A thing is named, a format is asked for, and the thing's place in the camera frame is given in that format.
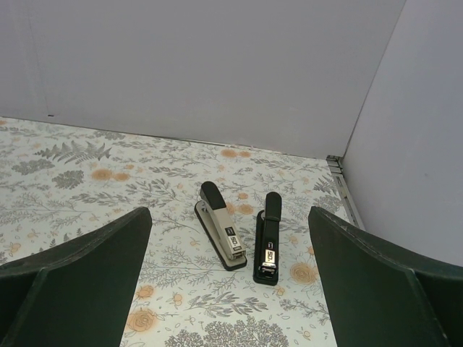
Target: orange flower print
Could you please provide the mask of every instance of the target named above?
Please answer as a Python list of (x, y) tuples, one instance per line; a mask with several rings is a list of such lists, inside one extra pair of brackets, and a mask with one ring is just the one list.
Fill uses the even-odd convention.
[(226, 209), (229, 211), (229, 215), (234, 215), (235, 206), (231, 202), (226, 204)]
[(251, 215), (254, 212), (254, 209), (251, 205), (244, 204), (238, 207), (238, 212), (242, 213), (243, 215)]
[(35, 231), (35, 229), (32, 229), (32, 231), (27, 235), (29, 239), (33, 239), (34, 237), (38, 237), (38, 233)]
[(289, 242), (291, 242), (292, 244), (298, 244), (299, 243), (296, 236), (290, 236), (289, 237)]
[(115, 179), (118, 182), (123, 182), (126, 181), (130, 178), (130, 175), (125, 172), (118, 172), (113, 175), (113, 179)]
[(230, 150), (229, 148), (222, 150), (220, 152), (225, 158), (236, 158), (237, 153), (234, 150)]
[(150, 298), (153, 295), (153, 293), (154, 293), (154, 288), (152, 286), (143, 286), (140, 288), (139, 291), (135, 292), (138, 299)]
[(280, 286), (274, 286), (275, 292), (277, 296), (283, 296), (285, 290), (283, 287)]
[(153, 311), (150, 309), (140, 309), (140, 311), (129, 314), (127, 323), (125, 324), (130, 330), (140, 333), (151, 329), (156, 321), (157, 319)]
[(8, 246), (5, 246), (4, 248), (7, 249), (9, 252), (9, 256), (12, 257), (14, 253), (20, 250), (21, 244), (15, 243), (13, 244), (12, 242), (9, 243)]
[(298, 262), (291, 266), (289, 273), (298, 284), (312, 284), (317, 280), (318, 269)]
[(196, 241), (194, 238), (190, 237), (192, 241), (190, 241), (190, 244), (194, 246), (200, 246), (200, 242)]
[(306, 340), (310, 340), (310, 333), (308, 331), (304, 331), (302, 333), (302, 337)]
[(100, 218), (98, 218), (94, 213), (92, 213), (92, 216), (90, 218), (88, 218), (88, 220), (90, 222), (96, 222), (96, 221), (100, 220)]
[(180, 294), (175, 294), (173, 299), (175, 306), (180, 306), (182, 304), (183, 296)]
[(96, 181), (108, 181), (112, 176), (112, 171), (107, 168), (100, 168), (92, 172), (92, 179)]
[(239, 156), (243, 158), (250, 158), (251, 153), (247, 152), (246, 150), (242, 150), (241, 152), (239, 152)]

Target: gray leaf print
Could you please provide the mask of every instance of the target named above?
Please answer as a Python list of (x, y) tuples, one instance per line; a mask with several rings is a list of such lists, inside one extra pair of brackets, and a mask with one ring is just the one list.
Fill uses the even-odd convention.
[(323, 193), (331, 193), (336, 192), (336, 184), (334, 180), (326, 175), (323, 175), (323, 178), (319, 178), (318, 182), (313, 186), (313, 190), (318, 190), (319, 192)]
[(50, 150), (47, 148), (46, 150), (41, 150), (40, 152), (34, 153), (36, 155), (41, 155), (46, 157), (47, 159), (53, 157), (53, 160), (58, 158), (58, 161), (67, 159), (64, 163), (69, 163), (71, 161), (76, 161), (76, 164), (79, 164), (85, 160), (91, 159), (102, 159), (102, 157), (109, 158), (110, 154), (109, 151), (111, 148), (104, 150), (105, 144), (99, 148), (97, 148), (94, 144), (87, 141), (87, 147), (83, 147), (82, 145), (77, 144), (75, 141), (71, 141), (71, 145), (66, 145), (65, 142), (61, 145), (61, 148), (54, 145), (53, 148)]
[(155, 179), (151, 182), (137, 181), (136, 184), (128, 184), (127, 194), (141, 194), (143, 198), (140, 199), (139, 204), (148, 207), (163, 207), (171, 201), (180, 201), (177, 198), (177, 193), (165, 179)]
[(5, 257), (5, 252), (0, 252), (0, 264), (7, 262), (7, 257)]
[(211, 268), (214, 265), (221, 266), (220, 260), (216, 256), (209, 258), (203, 255), (197, 255), (195, 257), (195, 263), (206, 268)]
[(140, 142), (140, 141), (132, 141), (132, 142), (125, 142), (125, 141), (118, 141), (113, 143), (115, 146), (121, 146), (123, 148), (134, 148), (136, 150), (149, 150), (152, 148), (159, 147), (159, 142), (161, 139), (152, 138), (150, 142)]
[(316, 163), (315, 165), (312, 163), (307, 163), (303, 165), (302, 167), (298, 168), (295, 172), (305, 171), (305, 172), (314, 173), (314, 172), (320, 172), (320, 171), (325, 171), (325, 170), (326, 170), (326, 167), (320, 166), (319, 163)]
[(212, 322), (206, 325), (206, 335), (189, 333), (181, 330), (178, 335), (172, 335), (167, 341), (167, 347), (288, 347), (288, 338), (277, 325), (269, 325), (265, 320), (255, 321), (248, 316), (246, 324), (238, 320), (234, 325), (225, 322)]
[(24, 137), (37, 137), (40, 134), (37, 134), (33, 130), (30, 129), (19, 129), (17, 127), (0, 127), (0, 132), (8, 132), (11, 135), (20, 135)]
[(47, 184), (40, 184), (40, 183), (29, 183), (25, 184), (24, 181), (19, 181), (15, 183), (8, 184), (7, 182), (0, 182), (0, 188), (9, 189), (11, 192), (15, 192), (17, 190), (31, 190), (31, 189), (38, 189), (42, 192), (49, 190), (50, 186)]
[(167, 168), (165, 166), (156, 168), (150, 166), (149, 169), (156, 174), (164, 174), (167, 177), (182, 177), (184, 179), (192, 179), (197, 176), (197, 173), (193, 173), (186, 168)]
[(29, 160), (28, 162), (23, 161), (19, 165), (12, 166), (12, 170), (20, 172), (22, 175), (28, 175), (45, 168), (54, 168), (54, 166), (55, 165), (50, 163), (48, 160), (39, 159)]
[(294, 233), (307, 233), (309, 231), (308, 226), (301, 226), (301, 223), (293, 218), (287, 218), (284, 220), (284, 224), (281, 224), (280, 232), (292, 231)]
[[(144, 203), (142, 200), (140, 201), (141, 205), (149, 205), (149, 202)], [(177, 217), (174, 217), (168, 213), (162, 214), (162, 219), (153, 219), (154, 226), (163, 226), (162, 234), (168, 233), (173, 230), (182, 230), (183, 228), (188, 228), (192, 231), (197, 232), (196, 229), (188, 226), (186, 224), (180, 223)]]
[[(77, 222), (85, 212), (75, 210), (71, 202), (45, 201), (37, 194), (26, 192), (12, 203), (11, 209), (4, 209), (0, 205), (0, 226), (26, 220), (31, 223), (49, 221), (52, 228), (58, 229)], [(67, 217), (58, 218), (62, 213)]]
[(254, 159), (252, 158), (255, 164), (265, 164), (268, 168), (279, 168), (280, 170), (292, 170), (293, 165), (287, 165), (286, 163), (279, 160), (266, 160), (266, 159)]
[(227, 291), (219, 296), (212, 296), (210, 294), (196, 297), (191, 301), (191, 309), (203, 309), (204, 314), (210, 318), (219, 317), (230, 317), (230, 314), (236, 312), (237, 314), (248, 315), (253, 311), (260, 312), (261, 310), (267, 310), (267, 305), (263, 302), (259, 302), (256, 298), (246, 298), (242, 302), (237, 302), (238, 296), (235, 296), (231, 291)]
[(238, 280), (235, 276), (236, 273), (229, 277), (222, 278), (221, 280), (212, 280), (212, 282), (209, 282), (208, 287), (212, 289), (212, 294), (222, 294), (225, 291), (236, 288), (237, 285), (235, 282)]
[(252, 172), (254, 169), (253, 168), (241, 168), (234, 174), (237, 176), (243, 176), (249, 174), (249, 172)]
[(109, 206), (109, 207), (117, 206), (120, 203), (129, 204), (132, 201), (128, 197), (125, 197), (120, 194), (111, 195), (111, 194), (104, 193), (104, 192), (97, 193), (94, 196), (91, 196), (90, 194), (87, 194), (87, 193), (82, 193), (82, 194), (73, 196), (72, 199), (77, 200), (77, 201), (82, 201), (86, 204), (97, 203), (100, 206)]
[(83, 177), (84, 171), (82, 170), (66, 171), (54, 177), (52, 181), (56, 183), (56, 188), (73, 189), (82, 183)]
[(107, 140), (123, 140), (125, 135), (118, 132), (105, 132), (103, 130), (98, 130), (95, 132), (96, 137), (104, 137)]
[(156, 263), (146, 260), (143, 262), (140, 271), (140, 279), (147, 282), (155, 282), (159, 288), (175, 287), (182, 281), (187, 281), (190, 286), (196, 286), (209, 280), (213, 274), (211, 267), (217, 265), (212, 259), (204, 257), (203, 265), (196, 264), (197, 258), (193, 261), (185, 255), (185, 252), (178, 247), (167, 246), (163, 250), (165, 254), (161, 258), (162, 267)]
[(8, 178), (8, 177), (10, 177), (10, 176), (11, 176), (11, 174), (8, 173), (8, 172), (2, 172), (2, 171), (0, 171), (0, 179), (5, 179), (5, 178)]
[(325, 210), (336, 213), (339, 208), (342, 206), (342, 201), (338, 197), (333, 197), (331, 195), (324, 195), (322, 197), (317, 197), (315, 199), (315, 206), (322, 207)]
[(285, 311), (292, 311), (298, 309), (302, 311), (302, 316), (304, 318), (310, 318), (314, 314), (316, 314), (318, 315), (318, 322), (321, 325), (325, 325), (326, 322), (331, 320), (330, 315), (328, 313), (328, 308), (325, 304), (322, 304), (319, 301), (317, 301), (317, 307), (311, 307), (309, 306), (309, 304), (299, 299), (295, 299), (294, 303), (292, 303), (291, 300), (284, 299), (280, 301), (280, 306)]

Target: silver stapler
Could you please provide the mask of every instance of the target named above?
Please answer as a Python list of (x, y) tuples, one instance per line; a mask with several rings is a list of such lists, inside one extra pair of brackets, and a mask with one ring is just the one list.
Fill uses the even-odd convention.
[(204, 182), (201, 185), (200, 196), (201, 201), (195, 205), (195, 213), (222, 265), (228, 271), (246, 266), (245, 245), (217, 186), (210, 181)]

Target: stapler base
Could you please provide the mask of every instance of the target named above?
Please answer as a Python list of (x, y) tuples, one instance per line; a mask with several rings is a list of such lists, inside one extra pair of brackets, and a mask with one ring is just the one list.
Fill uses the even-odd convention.
[(233, 271), (245, 267), (247, 264), (246, 256), (237, 258), (235, 260), (230, 260), (223, 251), (220, 245), (220, 239), (218, 237), (218, 232), (214, 223), (212, 221), (211, 215), (208, 213), (205, 207), (204, 201), (199, 201), (195, 205), (195, 213), (197, 218), (200, 220), (203, 229), (208, 235), (209, 240), (212, 243), (212, 246), (216, 250), (217, 256), (220, 259), (222, 265), (225, 267), (225, 270)]

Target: floral tablecloth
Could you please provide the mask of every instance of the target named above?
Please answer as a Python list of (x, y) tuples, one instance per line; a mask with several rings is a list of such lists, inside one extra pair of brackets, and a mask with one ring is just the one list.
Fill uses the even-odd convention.
[[(195, 216), (204, 181), (227, 202), (246, 268), (222, 268)], [(255, 216), (270, 191), (283, 199), (275, 287), (252, 281)], [(0, 264), (150, 208), (124, 347), (335, 346), (312, 205), (347, 220), (324, 160), (0, 118)]]

